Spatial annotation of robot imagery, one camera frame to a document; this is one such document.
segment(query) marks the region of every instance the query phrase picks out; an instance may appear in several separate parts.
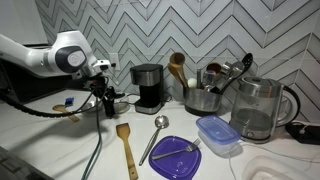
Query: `kitchen counter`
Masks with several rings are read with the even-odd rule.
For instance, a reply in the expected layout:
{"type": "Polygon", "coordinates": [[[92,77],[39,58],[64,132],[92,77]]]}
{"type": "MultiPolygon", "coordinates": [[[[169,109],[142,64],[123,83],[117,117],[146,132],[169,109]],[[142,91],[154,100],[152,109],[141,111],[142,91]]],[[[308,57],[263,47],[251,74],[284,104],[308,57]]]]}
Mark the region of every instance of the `kitchen counter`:
{"type": "MultiPolygon", "coordinates": [[[[74,106],[79,107],[88,92],[66,90],[49,97],[34,101],[26,106],[38,111],[58,113],[52,110],[56,104],[63,104],[68,97],[74,97],[74,106]]],[[[129,102],[137,97],[129,96],[129,102]]],[[[98,142],[95,114],[78,114],[78,122],[65,118],[36,117],[7,105],[0,104],[0,146],[19,156],[34,167],[54,179],[81,179],[83,171],[98,142]]],[[[116,125],[129,123],[131,134],[129,144],[139,175],[139,179],[164,179],[149,165],[148,159],[139,166],[140,158],[156,131],[154,120],[158,115],[166,115],[170,126],[160,131],[158,140],[174,135],[189,141],[198,137],[195,122],[199,118],[184,110],[180,102],[168,102],[155,115],[136,113],[133,106],[124,114],[107,119],[100,112],[102,130],[102,149],[88,179],[129,179],[123,141],[117,136],[116,125]]],[[[222,114],[229,121],[230,113],[222,114]]],[[[263,145],[243,143],[243,152],[232,157],[230,162],[237,179],[241,179],[246,164],[256,156],[265,155],[304,171],[308,176],[318,179],[320,164],[303,162],[271,153],[314,158],[320,161],[320,146],[300,144],[293,140],[283,129],[276,130],[270,142],[263,145]]],[[[202,160],[193,179],[234,179],[229,159],[221,158],[201,143],[202,160]]]]}

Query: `plastic lid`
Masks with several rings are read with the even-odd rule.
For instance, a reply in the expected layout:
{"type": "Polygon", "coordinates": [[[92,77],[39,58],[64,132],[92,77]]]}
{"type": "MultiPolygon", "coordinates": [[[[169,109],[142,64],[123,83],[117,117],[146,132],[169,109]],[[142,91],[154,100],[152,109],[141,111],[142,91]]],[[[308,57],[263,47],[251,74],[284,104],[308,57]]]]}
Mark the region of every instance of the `plastic lid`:
{"type": "Polygon", "coordinates": [[[240,139],[239,133],[216,115],[199,118],[196,124],[199,129],[215,143],[224,145],[240,139]]]}
{"type": "Polygon", "coordinates": [[[192,142],[177,136],[167,136],[161,139],[149,155],[150,166],[167,179],[191,180],[201,162],[199,148],[192,152],[180,152],[158,160],[151,156],[181,150],[192,142]]]}

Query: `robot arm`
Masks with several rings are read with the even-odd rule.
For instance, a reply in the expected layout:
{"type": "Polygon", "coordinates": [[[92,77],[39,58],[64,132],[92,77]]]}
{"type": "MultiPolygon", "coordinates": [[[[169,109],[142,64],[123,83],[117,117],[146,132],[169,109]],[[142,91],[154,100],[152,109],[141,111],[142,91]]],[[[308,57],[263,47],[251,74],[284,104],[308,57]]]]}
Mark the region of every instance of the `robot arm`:
{"type": "Polygon", "coordinates": [[[111,66],[109,60],[97,60],[80,31],[58,33],[48,49],[32,49],[0,34],[0,57],[41,77],[73,74],[92,77],[111,66]]]}

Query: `coffee maker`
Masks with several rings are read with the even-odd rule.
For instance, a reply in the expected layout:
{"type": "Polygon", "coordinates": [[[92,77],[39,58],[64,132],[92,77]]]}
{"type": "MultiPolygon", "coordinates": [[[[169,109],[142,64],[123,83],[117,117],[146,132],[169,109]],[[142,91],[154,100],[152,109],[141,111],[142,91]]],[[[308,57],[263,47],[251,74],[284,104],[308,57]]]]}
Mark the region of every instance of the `coffee maker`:
{"type": "Polygon", "coordinates": [[[163,66],[142,64],[130,68],[132,84],[139,86],[140,99],[134,103],[136,112],[155,114],[164,105],[163,66]]]}

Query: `electric kettle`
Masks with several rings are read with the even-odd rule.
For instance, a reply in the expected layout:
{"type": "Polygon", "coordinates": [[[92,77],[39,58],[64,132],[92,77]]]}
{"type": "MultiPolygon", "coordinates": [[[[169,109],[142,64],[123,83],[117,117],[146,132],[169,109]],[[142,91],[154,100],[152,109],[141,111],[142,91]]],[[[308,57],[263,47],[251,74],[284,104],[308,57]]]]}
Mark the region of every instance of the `electric kettle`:
{"type": "Polygon", "coordinates": [[[253,143],[266,143],[274,129],[294,120],[300,111],[298,95],[278,81],[259,77],[243,77],[231,112],[230,125],[241,139],[253,143]],[[279,118],[282,97],[288,99],[290,108],[279,118]]]}

